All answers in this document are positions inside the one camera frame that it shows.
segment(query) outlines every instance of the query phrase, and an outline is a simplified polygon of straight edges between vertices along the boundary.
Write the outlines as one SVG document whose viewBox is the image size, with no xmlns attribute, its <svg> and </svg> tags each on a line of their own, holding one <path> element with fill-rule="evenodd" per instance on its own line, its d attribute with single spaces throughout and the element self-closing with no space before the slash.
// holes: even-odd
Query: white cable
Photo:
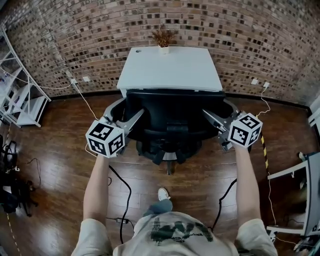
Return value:
<svg viewBox="0 0 320 256">
<path fill-rule="evenodd" d="M 272 202 L 271 202 L 271 199 L 270 199 L 270 194 L 271 194 L 271 185 L 270 185 L 270 181 L 271 179 L 269 179 L 269 201 L 270 201 L 270 205 L 271 205 L 271 212 L 272 212 L 272 216 L 273 216 L 273 219 L 274 219 L 274 225 L 276 226 L 277 225 L 277 222 L 276 222 L 276 217 L 275 217 L 275 213 L 274 213 L 274 209 L 272 208 Z"/>
<path fill-rule="evenodd" d="M 263 100 L 265 103 L 266 103 L 266 105 L 268 106 L 268 110 L 267 111 L 261 111 L 256 117 L 258 117 L 260 114 L 262 114 L 262 113 L 267 113 L 267 112 L 269 112 L 270 110 L 271 110 L 271 108 L 270 108 L 270 106 L 269 106 L 269 104 L 268 104 L 268 102 L 266 102 L 264 99 L 263 99 L 263 96 L 262 96 L 262 94 L 266 91 L 266 89 L 268 89 L 268 87 L 266 87 L 264 90 L 263 90 L 263 92 L 261 92 L 261 100 Z"/>
<path fill-rule="evenodd" d="M 1 68 L 1 67 L 0 67 L 0 70 L 4 71 L 4 72 L 5 72 L 6 74 L 8 74 L 9 76 L 15 77 L 13 74 L 10 74 L 9 72 L 5 71 L 5 70 L 4 70 L 3 68 Z M 24 82 L 24 83 L 26 83 L 26 84 L 29 84 L 27 81 L 24 81 L 24 80 L 22 80 L 22 79 L 20 79 L 20 78 L 18 78 L 18 77 L 15 77 L 15 79 L 18 79 L 18 80 L 20 80 L 20 81 L 22 81 L 22 82 Z M 67 87 L 63 87 L 63 88 L 44 87 L 44 86 L 40 86 L 40 85 L 38 85 L 38 86 L 41 87 L 41 88 L 45 88 L 45 89 L 62 90 L 62 89 L 66 89 L 66 88 L 70 87 L 71 85 L 72 85 L 72 83 L 70 83 Z"/>
<path fill-rule="evenodd" d="M 274 238 L 276 238 L 276 239 L 278 239 L 278 240 L 280 240 L 280 241 L 282 241 L 282 242 L 286 242 L 286 243 L 289 243 L 289 244 L 294 244 L 294 245 L 298 245 L 297 243 L 295 243 L 295 242 L 290 242 L 290 241 L 285 241 L 285 240 L 282 240 L 282 239 L 280 239 L 280 238 L 278 238 L 278 237 L 274 237 Z M 301 245 L 301 246 L 307 246 L 307 247 L 314 247 L 314 246 L 312 246 L 312 245 L 306 245 L 306 244 L 299 244 L 299 245 Z"/>
<path fill-rule="evenodd" d="M 97 157 L 96 155 L 92 154 L 90 151 L 87 150 L 87 146 L 88 146 L 88 143 L 85 145 L 85 148 L 84 148 L 85 151 L 87 151 L 90 155 L 92 155 L 96 158 Z"/>
<path fill-rule="evenodd" d="M 82 99 L 85 101 L 85 103 L 88 105 L 89 109 L 91 110 L 95 120 L 99 121 L 99 119 L 96 117 L 95 112 L 91 109 L 90 105 L 88 104 L 88 102 L 86 101 L 86 99 L 82 96 L 81 92 L 79 91 L 78 87 L 76 86 L 75 83 L 73 83 L 74 87 L 76 88 L 76 90 L 78 91 L 78 93 L 81 95 Z"/>
<path fill-rule="evenodd" d="M 43 87 L 43 86 L 40 86 L 40 85 L 38 85 L 38 86 L 41 87 L 41 88 L 46 88 L 46 89 L 62 90 L 62 89 L 66 89 L 66 88 L 72 86 L 72 83 L 70 83 L 67 87 L 63 87 L 63 88 Z"/>
</svg>

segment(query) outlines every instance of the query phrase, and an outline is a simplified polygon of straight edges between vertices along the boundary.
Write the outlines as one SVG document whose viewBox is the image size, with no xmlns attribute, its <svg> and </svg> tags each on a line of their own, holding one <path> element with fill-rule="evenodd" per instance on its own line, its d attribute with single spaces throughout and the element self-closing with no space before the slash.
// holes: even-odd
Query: brick wall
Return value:
<svg viewBox="0 0 320 256">
<path fill-rule="evenodd" d="M 20 0 L 0 23 L 41 86 L 62 88 L 70 72 L 84 92 L 116 90 L 131 47 L 154 45 L 160 24 L 178 46 L 208 48 L 224 91 L 308 104 L 319 94 L 317 0 Z M 260 84 L 250 85 L 252 78 Z M 45 89 L 50 97 L 74 94 Z"/>
</svg>

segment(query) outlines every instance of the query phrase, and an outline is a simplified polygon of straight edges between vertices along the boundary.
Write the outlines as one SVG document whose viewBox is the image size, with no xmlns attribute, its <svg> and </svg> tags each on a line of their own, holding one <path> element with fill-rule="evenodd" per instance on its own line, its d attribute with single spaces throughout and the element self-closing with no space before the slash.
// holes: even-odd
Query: potted plant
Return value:
<svg viewBox="0 0 320 256">
<path fill-rule="evenodd" d="M 152 38 L 158 44 L 160 54 L 169 53 L 169 44 L 175 38 L 178 31 L 171 31 L 166 29 L 166 26 L 162 24 L 160 28 L 155 31 L 152 31 Z"/>
</svg>

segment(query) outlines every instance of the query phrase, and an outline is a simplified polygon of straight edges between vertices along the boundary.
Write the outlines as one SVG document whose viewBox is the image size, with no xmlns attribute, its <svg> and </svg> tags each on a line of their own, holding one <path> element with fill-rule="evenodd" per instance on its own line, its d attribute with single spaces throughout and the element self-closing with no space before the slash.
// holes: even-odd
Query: person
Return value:
<svg viewBox="0 0 320 256">
<path fill-rule="evenodd" d="M 237 166 L 236 205 L 238 234 L 236 241 L 246 255 L 276 256 L 260 215 L 258 183 L 249 152 L 234 145 Z M 84 194 L 83 221 L 72 256 L 237 256 L 235 245 L 218 239 L 199 220 L 172 211 L 168 192 L 160 188 L 159 202 L 151 205 L 134 227 L 131 240 L 112 249 L 108 239 L 109 160 L 98 156 Z"/>
</svg>

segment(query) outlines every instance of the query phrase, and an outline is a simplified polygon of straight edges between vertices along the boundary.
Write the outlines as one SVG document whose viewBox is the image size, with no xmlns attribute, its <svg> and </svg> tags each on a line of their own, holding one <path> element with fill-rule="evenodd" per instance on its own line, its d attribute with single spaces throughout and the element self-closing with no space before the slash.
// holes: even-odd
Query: dried flower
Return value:
<svg viewBox="0 0 320 256">
<path fill-rule="evenodd" d="M 172 40 L 175 38 L 176 34 L 178 33 L 177 30 L 171 31 L 166 29 L 166 26 L 162 24 L 160 28 L 155 31 L 152 31 L 152 38 L 153 40 L 160 46 L 160 47 L 168 47 Z"/>
</svg>

